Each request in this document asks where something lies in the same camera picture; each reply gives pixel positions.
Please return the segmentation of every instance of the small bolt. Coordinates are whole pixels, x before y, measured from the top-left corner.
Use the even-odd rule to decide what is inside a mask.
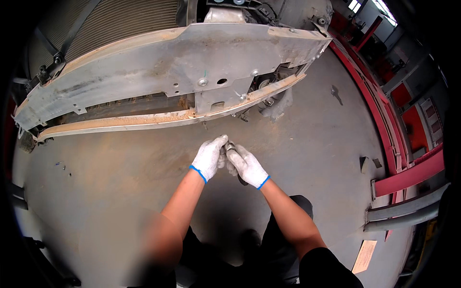
[[[205,86],[205,85],[208,84],[208,80],[205,79],[205,78],[204,78],[204,79],[200,79],[198,84],[199,84],[199,86]]]

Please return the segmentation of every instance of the metal bracket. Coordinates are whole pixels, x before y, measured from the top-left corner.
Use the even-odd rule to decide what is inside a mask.
[[[376,179],[373,179],[371,182],[371,189],[372,189],[372,201],[376,200],[376,188],[375,188]]]

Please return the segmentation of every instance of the person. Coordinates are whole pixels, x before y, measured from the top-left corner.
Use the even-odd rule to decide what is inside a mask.
[[[228,140],[227,135],[221,135],[200,146],[190,170],[161,212],[183,241],[179,263],[197,274],[190,287],[363,287],[322,240],[309,200],[301,195],[289,197],[243,146],[237,144],[236,151],[225,152],[223,145]],[[226,162],[232,175],[239,174],[264,195],[272,211],[262,241],[254,230],[243,233],[245,259],[239,267],[210,253],[189,225],[205,184]],[[161,238],[165,241],[160,250],[174,255],[165,252],[171,250],[165,246],[174,241],[166,240],[167,236]],[[157,273],[145,270],[144,286],[175,287],[172,266],[162,272],[157,269]]]

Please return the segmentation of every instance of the gray garage floor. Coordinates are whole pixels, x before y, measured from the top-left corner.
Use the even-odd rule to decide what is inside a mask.
[[[343,105],[331,95],[332,85]],[[368,270],[357,276],[365,287],[393,287],[412,230],[395,230],[387,242],[384,232],[362,232],[364,211],[371,204],[370,180],[385,173],[373,163],[366,174],[360,172],[360,156],[384,162],[360,92],[327,49],[293,87],[293,96],[293,106],[277,123],[255,108],[248,123],[224,117],[209,121],[208,130],[194,124],[71,135],[36,147],[30,155],[17,149],[14,182],[24,185],[30,208],[16,210],[23,233],[53,245],[83,287],[95,287],[97,277],[79,251],[90,215],[123,205],[160,211],[200,144],[227,134],[253,152],[288,195],[301,194],[312,202],[323,239],[347,268],[352,269],[363,240],[378,240]],[[385,204],[388,198],[379,200]],[[262,194],[222,169],[205,186],[191,226],[202,242],[214,244],[225,260],[238,265],[240,232],[253,228],[262,235],[269,216]]]

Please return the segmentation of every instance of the hand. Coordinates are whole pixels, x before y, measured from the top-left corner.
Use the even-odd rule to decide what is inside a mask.
[[[270,176],[264,171],[256,157],[248,152],[242,145],[235,145],[237,151],[227,151],[227,169],[233,176],[237,174],[245,182],[255,186],[258,190],[266,183]]]
[[[223,145],[229,138],[227,135],[221,135],[214,140],[204,142],[189,168],[199,172],[205,184],[211,177],[216,174],[218,168],[223,168],[226,160]]]

